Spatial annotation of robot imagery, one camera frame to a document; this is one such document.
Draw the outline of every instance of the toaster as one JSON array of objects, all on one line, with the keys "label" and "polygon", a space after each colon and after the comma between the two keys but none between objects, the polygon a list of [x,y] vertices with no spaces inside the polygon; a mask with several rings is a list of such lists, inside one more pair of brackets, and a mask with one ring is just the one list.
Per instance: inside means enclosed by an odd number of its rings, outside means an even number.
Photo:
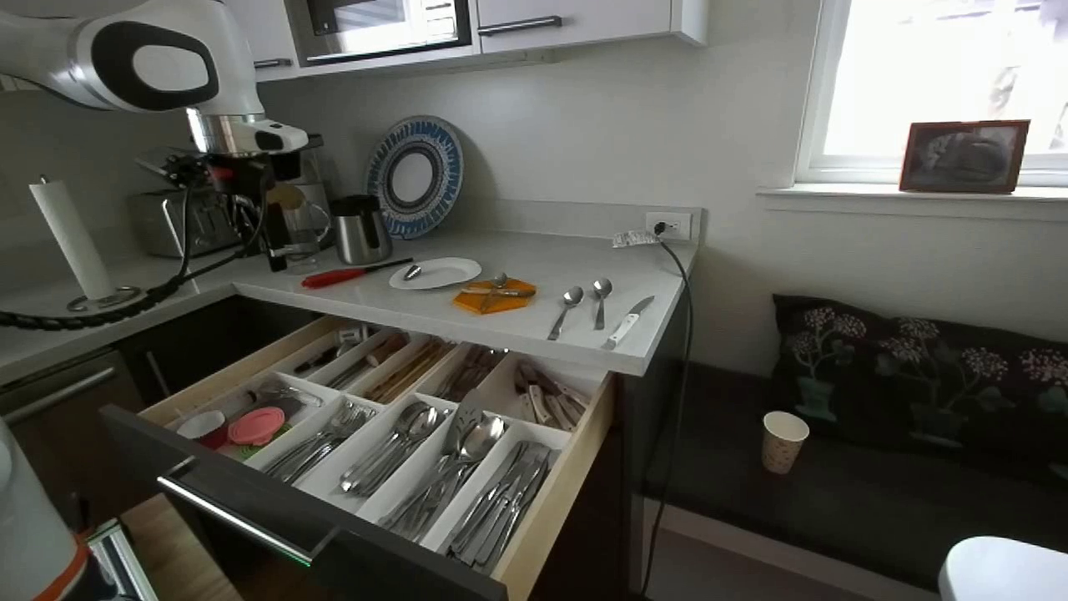
[{"label": "toaster", "polygon": [[[141,248],[157,256],[182,256],[183,200],[185,190],[158,190],[134,194],[127,199],[134,232]],[[192,256],[236,246],[237,232],[226,220],[222,196],[210,188],[195,189],[190,194],[189,246]]]}]

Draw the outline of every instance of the microwave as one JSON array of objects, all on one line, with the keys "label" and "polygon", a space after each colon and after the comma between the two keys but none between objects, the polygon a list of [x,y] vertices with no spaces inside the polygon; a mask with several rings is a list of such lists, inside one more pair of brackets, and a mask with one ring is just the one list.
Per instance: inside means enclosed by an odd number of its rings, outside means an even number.
[{"label": "microwave", "polygon": [[471,44],[467,0],[285,0],[304,66]]}]

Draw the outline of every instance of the cutlery drawer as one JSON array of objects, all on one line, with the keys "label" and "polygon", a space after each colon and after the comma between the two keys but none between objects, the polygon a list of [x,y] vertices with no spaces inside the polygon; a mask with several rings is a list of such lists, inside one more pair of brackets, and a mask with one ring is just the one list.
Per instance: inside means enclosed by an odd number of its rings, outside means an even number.
[{"label": "cutlery drawer", "polygon": [[[442,524],[431,527],[423,543],[419,544],[364,519],[376,519],[386,510],[386,505],[347,507],[330,499],[330,487],[324,486],[324,483],[329,484],[330,478],[336,476],[335,473],[324,476],[324,471],[335,471],[336,465],[346,461],[345,457],[327,456],[323,464],[298,480],[296,486],[284,485],[260,472],[273,457],[321,428],[329,421],[329,413],[345,398],[381,409],[378,416],[340,446],[336,454],[342,454],[346,444],[351,447],[349,452],[355,449],[357,453],[371,446],[373,441],[368,442],[368,438],[386,428],[381,423],[375,428],[371,425],[395,415],[403,409],[399,407],[403,402],[411,402],[410,399],[420,395],[435,394],[447,379],[450,370],[460,365],[469,348],[467,345],[452,348],[434,367],[414,378],[405,393],[397,396],[397,407],[377,406],[363,401],[359,396],[411,359],[418,350],[413,346],[426,341],[418,334],[410,335],[407,347],[374,371],[349,383],[345,391],[334,391],[323,384],[361,359],[359,354],[366,349],[358,347],[350,350],[348,353],[351,357],[342,355],[314,374],[305,375],[307,381],[288,380],[292,377],[285,375],[294,366],[320,355],[329,347],[327,341],[332,333],[346,323],[336,318],[323,318],[138,415],[114,407],[105,409],[105,422],[123,449],[131,473],[169,492],[172,501],[182,506],[179,509],[187,519],[194,517],[198,525],[192,529],[227,573],[226,566],[237,558],[226,556],[222,545],[217,544],[219,533],[255,541],[262,548],[307,566],[312,576],[328,588],[366,599],[527,599],[612,424],[614,376],[551,360],[530,359],[562,377],[568,385],[585,388],[583,393],[590,395],[590,405],[570,433],[552,431],[539,434],[536,433],[538,429],[547,429],[527,427],[521,423],[513,425],[516,433],[509,441],[519,437],[556,441],[559,455],[492,572],[484,575],[438,551],[447,534],[447,522],[458,519],[458,513],[464,511],[460,505],[474,499],[477,494],[474,489],[482,488],[488,475],[476,471],[468,485],[460,489],[455,503],[441,515]],[[395,331],[379,329],[375,336],[384,337],[392,333]],[[515,395],[499,394],[508,391],[506,378],[511,379],[511,374],[505,375],[504,371],[512,369],[515,361],[518,360],[505,358],[475,389],[484,401],[481,409],[504,415],[506,420],[518,417],[513,407]],[[329,397],[324,399],[328,405],[318,410],[320,413],[305,417],[293,430],[277,438],[252,459],[244,463],[233,461],[168,429],[168,425],[173,427],[176,416],[214,407],[213,404],[222,402],[220,399],[234,395],[235,391],[248,389],[250,383],[276,374],[283,375],[280,378],[294,386]],[[441,408],[456,407],[449,401],[419,398]],[[436,436],[441,439],[443,432]],[[435,442],[433,439],[425,444]],[[429,453],[417,452],[415,456],[419,456],[419,461],[425,462]],[[410,486],[406,489],[402,480],[409,478],[413,470],[409,468],[405,474],[398,470],[398,476],[388,479],[379,489],[380,496],[389,497],[394,490],[410,490]],[[375,496],[368,501],[380,503]]]}]

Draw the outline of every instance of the power cord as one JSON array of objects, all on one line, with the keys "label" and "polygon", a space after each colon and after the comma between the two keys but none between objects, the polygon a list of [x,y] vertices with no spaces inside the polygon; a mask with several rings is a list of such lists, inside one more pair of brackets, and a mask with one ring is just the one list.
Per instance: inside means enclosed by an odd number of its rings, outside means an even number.
[{"label": "power cord", "polygon": [[[166,282],[150,287],[144,291],[144,298],[136,300],[136,302],[126,305],[125,307],[120,307],[117,310],[112,310],[110,312],[105,312],[101,314],[94,314],[91,316],[82,316],[77,318],[69,317],[45,317],[45,316],[28,316],[23,314],[13,314],[10,312],[0,312],[0,328],[17,328],[19,330],[43,330],[46,332],[58,332],[63,330],[84,330],[88,328],[99,328],[101,326],[107,326],[110,323],[121,322],[125,319],[132,318],[152,310],[156,305],[159,305],[168,297],[173,296],[182,284],[187,281],[200,276],[208,271],[217,269],[227,263],[236,260],[247,256],[251,250],[253,250],[260,241],[260,236],[263,233],[264,213],[261,212],[260,218],[256,222],[255,230],[253,230],[252,235],[244,247],[237,249],[229,256],[216,260],[210,265],[197,269],[192,272],[186,272],[189,268],[190,250],[189,250],[189,201],[192,195],[192,186],[186,186],[183,208],[182,208],[182,222],[185,226],[185,232],[183,233],[183,244],[182,244],[182,264],[178,268],[178,272],[175,273],[171,279]],[[267,197],[267,185],[266,181],[261,181],[260,185],[260,197]]]},{"label": "power cord", "polygon": [[[668,227],[666,223],[660,221],[653,228],[653,233],[659,236]],[[679,386],[678,393],[678,411],[675,415],[675,432],[672,434],[671,441],[668,443],[668,473],[664,475],[664,486],[663,491],[660,493],[660,505],[657,507],[657,516],[653,520],[653,534],[649,537],[649,553],[645,563],[645,578],[642,581],[642,597],[645,598],[646,592],[649,589],[649,579],[653,575],[653,557],[657,551],[657,535],[660,533],[660,520],[663,519],[664,508],[668,506],[668,494],[671,492],[671,476],[675,468],[675,447],[678,445],[678,439],[682,431],[682,407],[686,405],[686,382],[690,375],[690,347],[693,345],[693,295],[690,291],[690,278],[686,273],[686,269],[682,267],[682,262],[678,259],[678,255],[675,251],[671,249],[661,239],[660,246],[671,254],[671,257],[675,260],[675,265],[678,266],[678,272],[682,274],[682,284],[686,291],[686,348],[682,352],[682,378]]]}]

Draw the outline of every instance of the blue patterned plate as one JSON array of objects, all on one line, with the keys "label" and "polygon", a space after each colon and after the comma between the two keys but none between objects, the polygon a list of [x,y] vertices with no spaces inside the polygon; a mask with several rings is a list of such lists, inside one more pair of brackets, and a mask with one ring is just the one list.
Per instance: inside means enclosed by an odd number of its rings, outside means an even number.
[{"label": "blue patterned plate", "polygon": [[390,128],[367,164],[367,193],[381,201],[395,238],[419,237],[452,210],[464,183],[464,149],[453,126],[410,116]]}]

